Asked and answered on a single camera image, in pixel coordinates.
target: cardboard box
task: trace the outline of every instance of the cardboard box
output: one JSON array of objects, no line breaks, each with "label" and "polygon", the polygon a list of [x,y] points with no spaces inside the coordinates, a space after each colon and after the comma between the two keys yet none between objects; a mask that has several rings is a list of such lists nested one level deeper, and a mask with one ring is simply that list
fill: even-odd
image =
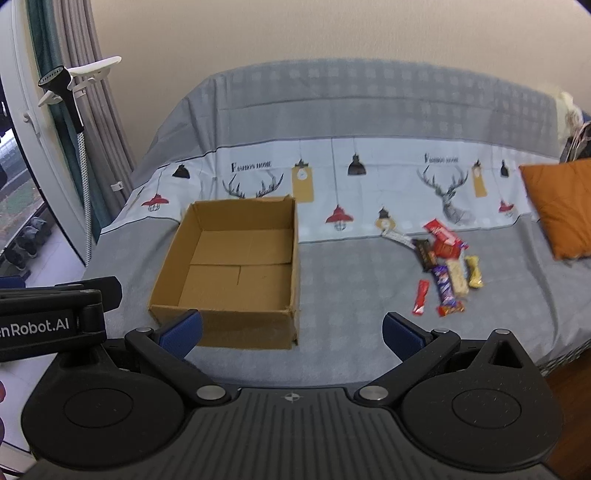
[{"label": "cardboard box", "polygon": [[299,264],[292,197],[192,204],[150,296],[159,323],[203,316],[202,346],[290,349],[297,340]]}]

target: purple candy wrapper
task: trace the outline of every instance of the purple candy wrapper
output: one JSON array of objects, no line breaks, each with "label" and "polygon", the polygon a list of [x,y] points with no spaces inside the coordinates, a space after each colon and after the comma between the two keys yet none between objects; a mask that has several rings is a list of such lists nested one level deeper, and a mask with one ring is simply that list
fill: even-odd
[{"label": "purple candy wrapper", "polygon": [[449,278],[449,270],[445,265],[438,265],[431,270],[435,276],[435,284],[439,292],[441,305],[444,307],[455,307],[457,300],[453,295],[452,281]]}]

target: gray curtain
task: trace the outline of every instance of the gray curtain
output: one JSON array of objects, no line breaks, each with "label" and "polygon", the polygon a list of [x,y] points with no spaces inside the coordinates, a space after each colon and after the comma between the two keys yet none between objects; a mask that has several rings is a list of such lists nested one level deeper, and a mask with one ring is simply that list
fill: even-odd
[{"label": "gray curtain", "polygon": [[[97,60],[100,53],[90,0],[51,0],[57,39],[66,67],[76,67]],[[86,88],[77,99],[85,124],[86,151],[109,213],[115,217],[132,190],[131,172],[135,166],[121,127],[108,79]],[[123,189],[114,192],[117,182]]]},{"label": "gray curtain", "polygon": [[[31,39],[33,40],[33,50],[35,51],[40,77],[53,70],[57,65],[64,63],[61,59],[56,21],[51,2],[52,0],[27,0]],[[72,120],[63,102],[49,105],[49,111],[56,126],[56,133],[60,139],[68,169],[76,186],[76,192],[80,202],[82,202],[82,176],[80,175],[80,164],[78,163],[78,142]],[[90,202],[92,204],[92,232],[95,240],[97,240],[101,228],[109,225],[114,220],[116,213],[113,214],[109,211],[91,164],[88,165],[88,180],[90,184]]]}]

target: deer head print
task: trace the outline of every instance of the deer head print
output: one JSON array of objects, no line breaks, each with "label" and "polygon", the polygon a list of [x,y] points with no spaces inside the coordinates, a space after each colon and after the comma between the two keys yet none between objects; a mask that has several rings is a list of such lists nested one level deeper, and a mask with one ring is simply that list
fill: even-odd
[{"label": "deer head print", "polygon": [[441,188],[441,185],[435,182],[435,175],[430,179],[427,178],[427,170],[429,169],[429,166],[423,170],[423,174],[417,169],[417,175],[425,185],[428,185],[435,190],[435,195],[441,198],[445,217],[456,225],[465,225],[467,223],[472,223],[474,217],[470,212],[454,207],[452,205],[452,198],[456,194],[456,189],[464,185],[468,180],[468,172],[464,175],[464,172],[462,172],[460,167],[456,168],[460,173],[460,177],[456,180],[456,176],[452,175],[452,184],[447,188],[446,192]]},{"label": "deer head print", "polygon": [[[265,184],[265,182],[263,180],[261,180],[261,189],[255,193],[256,198],[264,197],[265,195],[268,195],[269,193],[276,191],[279,188],[279,185],[281,185],[281,182],[283,181],[283,174],[281,174],[279,181],[277,181],[275,176],[269,170],[266,170],[266,172],[271,177],[271,181],[270,181],[269,185],[267,186]],[[239,199],[245,198],[246,193],[240,189],[240,183],[238,183],[236,186],[234,186],[233,185],[234,180],[236,180],[236,174],[234,174],[232,179],[228,182],[227,186],[226,186],[225,182],[222,180],[222,185],[223,185],[224,190],[226,190],[228,195],[230,195],[232,197],[237,197]]]}]

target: pendant lamp print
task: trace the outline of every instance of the pendant lamp print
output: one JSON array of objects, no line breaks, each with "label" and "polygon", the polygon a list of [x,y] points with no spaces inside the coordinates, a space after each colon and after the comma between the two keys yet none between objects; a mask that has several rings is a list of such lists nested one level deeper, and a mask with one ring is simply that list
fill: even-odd
[{"label": "pendant lamp print", "polygon": [[504,179],[509,177],[509,169],[507,168],[507,165],[505,165],[505,160],[503,160],[501,164],[501,177]]},{"label": "pendant lamp print", "polygon": [[335,196],[336,196],[336,208],[331,216],[326,219],[326,223],[332,223],[335,230],[342,232],[347,228],[347,223],[353,221],[351,215],[347,215],[345,210],[339,205],[339,188],[336,184],[336,166],[335,166],[335,148],[333,146],[333,139],[330,139],[330,150],[333,157],[333,175],[335,176]]},{"label": "pendant lamp print", "polygon": [[482,165],[480,164],[480,160],[477,160],[472,166],[472,177],[474,179],[474,193],[476,197],[486,197],[487,192],[486,187],[484,186],[484,179],[482,178]]},{"label": "pendant lamp print", "polygon": [[301,158],[291,169],[291,186],[293,196],[298,203],[311,203],[314,201],[314,183],[312,181],[312,169]]},{"label": "pendant lamp print", "polygon": [[378,212],[378,219],[375,221],[375,226],[382,232],[388,232],[389,230],[394,230],[396,228],[396,222],[390,217],[390,213],[386,208],[382,207]]},{"label": "pendant lamp print", "polygon": [[178,179],[190,179],[191,175],[189,175],[187,167],[181,163],[177,170],[173,173],[173,177],[177,177]]},{"label": "pendant lamp print", "polygon": [[158,188],[160,187],[160,177],[162,177],[163,172],[164,170],[160,172],[160,176],[158,177],[158,183],[156,184],[156,194],[147,202],[142,203],[142,207],[148,207],[148,211],[150,212],[155,212],[156,210],[160,209],[160,205],[163,203],[168,203],[168,200],[163,198],[162,195],[158,193]]},{"label": "pendant lamp print", "polygon": [[357,145],[355,142],[355,137],[353,137],[353,161],[349,164],[349,168],[347,170],[347,175],[365,175],[367,171],[365,170],[365,165],[361,163],[359,159],[359,155],[357,154]]},{"label": "pendant lamp print", "polygon": [[513,203],[505,203],[503,199],[501,199],[501,206],[499,207],[499,213],[503,213],[506,217],[513,216],[513,208],[515,205]]}]

